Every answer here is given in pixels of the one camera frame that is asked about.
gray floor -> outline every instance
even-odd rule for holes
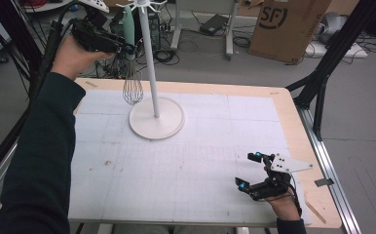
[[[192,35],[182,34],[185,39],[177,52],[179,64],[156,65],[159,81],[284,87],[310,74],[320,61],[305,58],[298,65],[285,65],[251,56],[239,47],[228,61],[220,55],[224,40]],[[197,52],[193,50],[193,37],[199,47]],[[0,142],[25,109],[25,99],[15,67],[10,62],[0,64]],[[322,136],[362,233],[376,233],[376,54],[355,59],[351,65],[341,62],[332,74]],[[77,225],[72,223],[72,233]],[[82,233],[96,230],[95,224],[87,224]],[[344,233],[343,229],[308,232]],[[251,229],[251,233],[263,230]]]

table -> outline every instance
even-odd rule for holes
[[[208,13],[218,13],[218,14],[230,14],[230,19],[228,21],[229,27],[226,32],[226,57],[231,59],[233,55],[233,27],[234,19],[237,15],[237,10],[239,6],[239,0],[224,1],[175,1],[175,31],[173,32],[172,43],[170,48],[176,50],[178,48],[179,36],[181,34],[182,23],[180,22],[179,12],[181,9],[190,11],[200,11]]]
[[[81,78],[77,79],[77,83],[81,85],[85,90],[121,91],[123,87],[123,81],[120,80]],[[145,91],[149,91],[149,84],[147,82],[142,82],[142,86]],[[312,218],[312,224],[309,227],[341,227],[342,222],[337,213],[328,188],[326,186],[317,187],[314,183],[315,180],[322,178],[322,173],[320,171],[320,167],[315,157],[312,145],[308,140],[300,117],[292,101],[291,95],[286,89],[171,82],[158,82],[157,86],[160,93],[167,92],[204,95],[217,94],[242,97],[270,98],[274,102],[277,109],[277,113],[282,125],[284,138],[287,142],[290,154],[296,159],[315,165],[315,168],[313,170],[298,173],[299,181],[304,188],[306,205]],[[241,226],[240,223],[230,223],[230,225]]]

metal whisk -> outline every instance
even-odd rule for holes
[[[132,11],[130,6],[124,8],[124,18],[122,19],[124,23],[124,34],[125,42],[128,44],[134,44],[134,22],[132,17]],[[127,77],[125,79],[123,96],[124,100],[129,105],[135,105],[136,103],[142,101],[143,91],[140,84],[142,78],[141,72],[135,69],[135,54],[127,54],[128,67],[127,67]]]
[[[135,61],[133,59],[128,60],[123,96],[129,105],[135,105],[143,99],[143,90],[140,84],[141,78],[141,72],[135,69]]]

person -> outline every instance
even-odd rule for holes
[[[19,136],[0,196],[0,233],[69,233],[70,163],[75,148],[73,111],[85,96],[74,80],[111,54],[85,51],[72,36],[60,44],[53,68]],[[270,200],[279,233],[305,233],[292,198]]]

cardboard box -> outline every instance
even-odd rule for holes
[[[268,59],[299,62],[330,2],[265,0],[248,52]]]
[[[328,12],[335,12],[339,15],[349,16],[355,9],[358,0],[332,0],[328,7]]]

